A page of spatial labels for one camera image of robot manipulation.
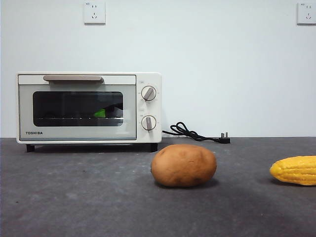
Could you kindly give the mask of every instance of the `potato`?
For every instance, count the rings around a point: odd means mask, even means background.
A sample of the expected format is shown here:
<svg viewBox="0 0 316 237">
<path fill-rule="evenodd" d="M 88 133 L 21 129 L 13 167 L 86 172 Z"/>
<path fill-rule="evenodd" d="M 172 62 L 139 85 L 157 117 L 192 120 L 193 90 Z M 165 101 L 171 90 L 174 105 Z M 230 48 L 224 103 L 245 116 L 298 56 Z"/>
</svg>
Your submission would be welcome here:
<svg viewBox="0 0 316 237">
<path fill-rule="evenodd" d="M 190 187 L 205 183 L 215 171 L 216 158 L 213 152 L 188 144 L 163 148 L 151 164 L 154 179 L 169 187 Z"/>
</svg>

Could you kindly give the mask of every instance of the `glass window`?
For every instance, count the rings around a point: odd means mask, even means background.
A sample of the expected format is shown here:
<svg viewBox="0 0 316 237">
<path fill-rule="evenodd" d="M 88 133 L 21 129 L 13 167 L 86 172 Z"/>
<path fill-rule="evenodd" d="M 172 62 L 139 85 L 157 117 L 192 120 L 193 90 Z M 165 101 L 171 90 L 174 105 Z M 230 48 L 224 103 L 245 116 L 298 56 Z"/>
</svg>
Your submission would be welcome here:
<svg viewBox="0 0 316 237">
<path fill-rule="evenodd" d="M 117 91 L 37 91 L 35 126 L 121 126 L 123 94 Z"/>
</svg>

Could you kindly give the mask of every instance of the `oven knob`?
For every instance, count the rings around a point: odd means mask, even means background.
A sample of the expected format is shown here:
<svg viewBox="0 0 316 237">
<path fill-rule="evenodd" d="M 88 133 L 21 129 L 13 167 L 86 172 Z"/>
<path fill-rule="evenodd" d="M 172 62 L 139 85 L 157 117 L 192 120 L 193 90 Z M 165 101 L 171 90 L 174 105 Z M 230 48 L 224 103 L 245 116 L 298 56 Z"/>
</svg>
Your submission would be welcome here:
<svg viewBox="0 0 316 237">
<path fill-rule="evenodd" d="M 142 90 L 142 97 L 145 101 L 151 101 L 156 97 L 156 90 L 152 86 L 145 86 Z"/>
<path fill-rule="evenodd" d="M 156 119 L 153 116 L 145 116 L 142 120 L 142 126 L 147 131 L 153 130 L 156 127 Z"/>
</svg>

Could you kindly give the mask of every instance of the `corn cob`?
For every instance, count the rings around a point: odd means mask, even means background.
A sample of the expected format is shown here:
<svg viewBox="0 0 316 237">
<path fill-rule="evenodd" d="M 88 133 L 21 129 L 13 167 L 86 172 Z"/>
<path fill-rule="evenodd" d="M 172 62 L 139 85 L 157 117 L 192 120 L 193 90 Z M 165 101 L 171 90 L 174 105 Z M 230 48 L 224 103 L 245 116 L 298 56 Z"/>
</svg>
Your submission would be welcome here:
<svg viewBox="0 0 316 237">
<path fill-rule="evenodd" d="M 271 166 L 270 173 L 282 182 L 316 185 L 316 156 L 281 159 Z"/>
</svg>

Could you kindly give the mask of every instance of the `power cord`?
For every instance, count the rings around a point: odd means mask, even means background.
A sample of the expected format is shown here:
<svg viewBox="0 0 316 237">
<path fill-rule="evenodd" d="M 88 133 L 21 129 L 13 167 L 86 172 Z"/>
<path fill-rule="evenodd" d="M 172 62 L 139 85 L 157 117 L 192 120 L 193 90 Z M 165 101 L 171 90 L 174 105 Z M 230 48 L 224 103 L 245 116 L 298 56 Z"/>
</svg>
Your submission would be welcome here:
<svg viewBox="0 0 316 237">
<path fill-rule="evenodd" d="M 205 140 L 211 140 L 211 141 L 222 143 L 222 144 L 227 144 L 231 142 L 231 139 L 228 137 L 227 132 L 226 134 L 222 133 L 221 137 L 219 138 L 203 137 L 203 136 L 198 135 L 195 131 L 189 131 L 183 122 L 178 122 L 176 125 L 171 125 L 170 129 L 174 132 L 167 132 L 167 131 L 162 131 L 162 132 L 170 134 L 170 135 L 176 135 L 176 136 L 185 135 L 185 136 L 193 138 L 194 140 L 198 142 L 205 141 Z"/>
</svg>

